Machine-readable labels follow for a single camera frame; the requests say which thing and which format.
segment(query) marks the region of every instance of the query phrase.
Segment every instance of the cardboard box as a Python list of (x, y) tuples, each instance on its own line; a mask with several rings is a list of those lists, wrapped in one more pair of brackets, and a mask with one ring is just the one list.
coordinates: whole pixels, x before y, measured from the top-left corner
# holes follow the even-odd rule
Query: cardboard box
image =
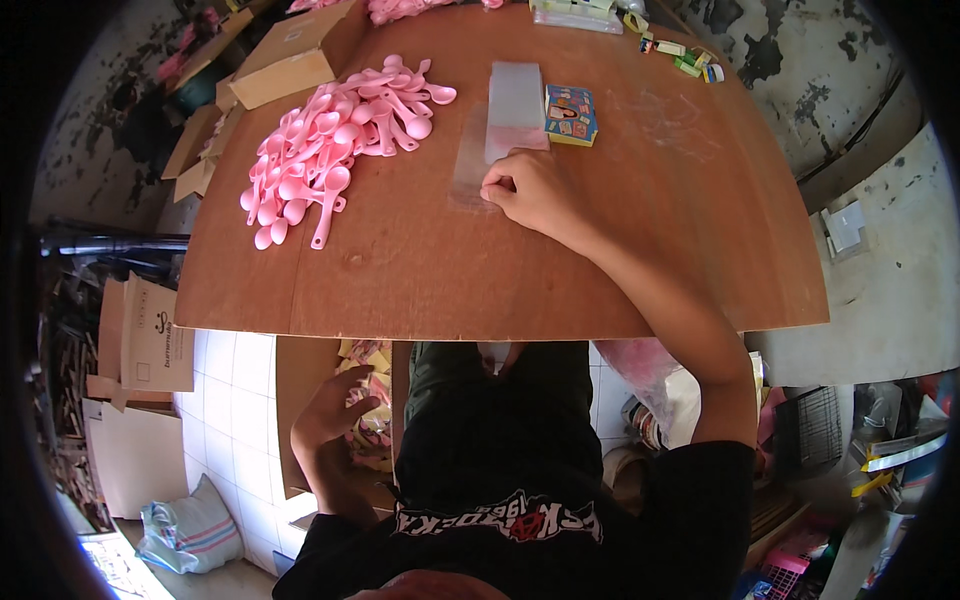
[[(117, 370), (120, 371), (119, 361), (117, 361)], [(123, 410), (123, 406), (117, 406), (121, 403), (123, 405), (133, 406), (136, 402), (162, 402), (164, 404), (170, 404), (174, 401), (174, 397), (170, 392), (124, 390), (118, 380), (102, 375), (86, 376), (86, 396), (110, 400), (119, 410)]]
[(220, 127), (220, 130), (210, 143), (209, 152), (206, 153), (207, 156), (219, 156), (224, 153), (224, 150), (227, 149), (227, 144), (230, 142), (230, 136), (233, 135), (234, 130), (237, 129), (237, 126), (240, 124), (240, 119), (243, 118), (245, 112), (247, 112), (247, 110), (239, 104), (225, 112), (227, 118), (224, 119), (224, 124)]
[(170, 392), (125, 390), (120, 385), (120, 355), (123, 345), (124, 284), (108, 279), (100, 306), (97, 337), (97, 374), (86, 376), (85, 395), (109, 400), (123, 411), (130, 401), (172, 402)]
[(583, 87), (546, 87), (546, 121), (543, 130), (550, 141), (574, 146), (592, 146), (597, 136), (593, 94)]
[(190, 194), (197, 194), (202, 200), (206, 194), (206, 187), (213, 179), (213, 170), (217, 168), (216, 157), (204, 158), (186, 170), (177, 178), (174, 186), (174, 202), (178, 203)]
[(160, 176), (162, 180), (174, 180), (200, 162), (200, 151), (204, 149), (206, 140), (213, 135), (213, 129), (222, 114), (216, 105), (205, 105), (190, 115), (183, 126), (177, 146), (163, 169), (163, 175)]
[[(409, 348), (397, 351), (398, 347), (404, 346), (409, 347), (410, 343), (394, 342), (394, 364), (398, 364), (398, 356), (400, 360), (409, 359)], [(290, 428), (303, 407), (310, 402), (317, 387), (333, 376), (342, 360), (337, 354), (339, 349), (338, 339), (276, 336), (276, 425), (280, 445), (280, 471), (287, 498), (310, 490), (290, 447)], [(392, 366), (392, 372), (406, 373), (406, 362), (400, 365), (399, 369)], [(408, 381), (406, 376), (399, 378), (403, 382)], [(391, 388), (392, 411), (396, 416), (391, 419), (391, 438), (394, 440), (392, 452), (399, 450), (403, 435), (403, 406), (406, 404), (407, 385), (404, 383), (399, 389), (394, 380)], [(362, 493), (379, 514), (383, 515), (384, 511), (393, 512), (394, 497), (386, 488), (377, 485), (378, 482), (392, 481), (391, 473), (355, 467), (349, 463), (346, 452), (342, 468), (349, 484)]]
[(174, 90), (180, 89), (195, 75), (206, 69), (214, 62), (231, 43), (240, 35), (240, 32), (253, 21), (253, 13), (249, 10), (242, 10), (231, 14), (226, 21), (220, 25), (220, 33), (204, 44), (193, 56), (187, 59)]
[(193, 392), (193, 329), (173, 325), (177, 292), (130, 273), (124, 285), (120, 385)]
[(229, 86), (249, 109), (331, 82), (343, 72), (369, 25), (359, 0), (280, 21), (240, 65)]
[(174, 187), (175, 203), (183, 200), (190, 194), (197, 194), (201, 200), (203, 199), (206, 194), (206, 187), (210, 185), (213, 172), (217, 168), (217, 160), (220, 158), (220, 155), (224, 153), (224, 150), (227, 149), (230, 136), (233, 135), (233, 130), (237, 128), (240, 119), (243, 118), (244, 112), (246, 112), (246, 109), (239, 104), (233, 107), (229, 114), (227, 114), (227, 118), (224, 119), (224, 124), (220, 130), (214, 134), (210, 146), (201, 150), (200, 156), (202, 158), (200, 162), (177, 177), (177, 185)]
[(237, 100), (237, 95), (233, 93), (233, 89), (230, 87), (230, 82), (233, 81), (233, 76), (236, 73), (230, 73), (222, 80), (217, 82), (217, 98), (213, 101), (213, 104), (217, 105), (217, 108), (224, 114), (230, 112), (230, 109), (236, 105), (239, 100)]

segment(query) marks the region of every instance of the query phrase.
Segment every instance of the pink basket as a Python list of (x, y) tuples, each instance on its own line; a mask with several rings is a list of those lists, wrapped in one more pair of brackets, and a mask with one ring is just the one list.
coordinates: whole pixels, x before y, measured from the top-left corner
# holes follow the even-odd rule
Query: pink basket
[(791, 556), (782, 550), (771, 550), (763, 561), (762, 573), (773, 584), (771, 598), (782, 600), (796, 585), (797, 580), (804, 574), (810, 561)]

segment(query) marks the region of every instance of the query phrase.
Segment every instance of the plywood tabletop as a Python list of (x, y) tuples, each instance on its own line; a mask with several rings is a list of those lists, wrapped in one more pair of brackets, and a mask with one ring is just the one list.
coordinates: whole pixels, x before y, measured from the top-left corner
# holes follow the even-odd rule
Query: plywood tabletop
[[(693, 38), (659, 30), (688, 46)], [(248, 111), (197, 216), (175, 323), (292, 335), (421, 340), (572, 340), (650, 335), (616, 286), (581, 256), (499, 213), (447, 199), (467, 115), (495, 60), (537, 62), (545, 84), (593, 92), (592, 148), (553, 152), (583, 196), (637, 245), (702, 282), (734, 327), (829, 319), (804, 204), (780, 147), (728, 64), (706, 84), (643, 55), (638, 36), (534, 25), (525, 6), (453, 6), (372, 30), (346, 74), (430, 58), (434, 109), (413, 153), (359, 156), (324, 250), (311, 208), (282, 246), (253, 247), (240, 193), (263, 138), (310, 91)]]

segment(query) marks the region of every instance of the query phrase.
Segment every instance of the pink plastic bag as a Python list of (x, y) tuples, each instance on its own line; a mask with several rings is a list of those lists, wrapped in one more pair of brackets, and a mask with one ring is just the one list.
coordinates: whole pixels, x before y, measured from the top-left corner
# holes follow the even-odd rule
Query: pink plastic bag
[(614, 371), (634, 388), (660, 426), (663, 445), (690, 443), (700, 418), (700, 386), (657, 338), (600, 340), (597, 350)]

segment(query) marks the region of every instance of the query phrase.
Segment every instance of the wire cage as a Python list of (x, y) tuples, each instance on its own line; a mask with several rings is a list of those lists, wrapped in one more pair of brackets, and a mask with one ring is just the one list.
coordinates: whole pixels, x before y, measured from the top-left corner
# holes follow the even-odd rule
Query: wire cage
[(843, 456), (835, 387), (817, 388), (777, 406), (774, 455), (778, 476), (807, 479), (833, 468)]

